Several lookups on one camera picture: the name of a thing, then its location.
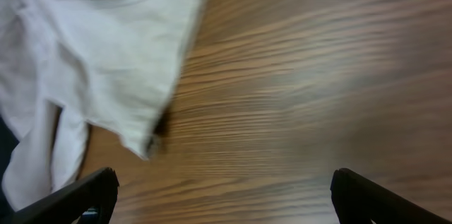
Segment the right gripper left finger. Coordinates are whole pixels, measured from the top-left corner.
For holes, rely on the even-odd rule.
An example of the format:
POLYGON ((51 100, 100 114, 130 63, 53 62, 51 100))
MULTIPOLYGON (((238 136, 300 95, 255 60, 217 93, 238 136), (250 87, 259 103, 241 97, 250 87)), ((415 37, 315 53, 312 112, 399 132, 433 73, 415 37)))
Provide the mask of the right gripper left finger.
POLYGON ((92 223, 110 222, 117 202, 119 181, 115 171, 104 167, 59 191, 10 215, 13 224, 80 223, 94 208, 92 223))

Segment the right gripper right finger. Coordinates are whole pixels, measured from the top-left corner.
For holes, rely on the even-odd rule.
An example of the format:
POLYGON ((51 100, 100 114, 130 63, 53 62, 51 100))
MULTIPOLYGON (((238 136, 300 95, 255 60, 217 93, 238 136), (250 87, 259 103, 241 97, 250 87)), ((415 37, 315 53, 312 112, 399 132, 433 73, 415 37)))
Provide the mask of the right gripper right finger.
POLYGON ((330 190, 340 224, 451 224, 347 168, 333 173, 330 190))

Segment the beige khaki shorts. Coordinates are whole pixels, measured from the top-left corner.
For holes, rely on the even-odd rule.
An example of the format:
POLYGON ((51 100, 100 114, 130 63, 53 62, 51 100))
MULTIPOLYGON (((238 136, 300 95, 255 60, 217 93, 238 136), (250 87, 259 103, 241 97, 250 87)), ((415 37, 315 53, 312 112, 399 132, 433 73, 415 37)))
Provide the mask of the beige khaki shorts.
POLYGON ((1 0, 2 180, 18 211, 78 176, 89 126, 146 159, 205 0, 1 0))

